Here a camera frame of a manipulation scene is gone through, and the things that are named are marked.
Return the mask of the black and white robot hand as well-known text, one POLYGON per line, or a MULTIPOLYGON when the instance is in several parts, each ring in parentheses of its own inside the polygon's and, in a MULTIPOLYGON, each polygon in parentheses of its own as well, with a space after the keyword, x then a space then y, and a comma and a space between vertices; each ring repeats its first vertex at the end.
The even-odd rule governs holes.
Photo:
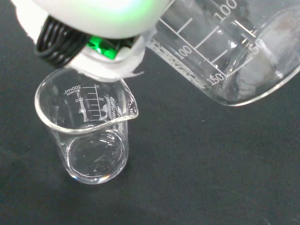
POLYGON ((34 54, 101 82, 138 76, 167 0, 14 0, 34 54))

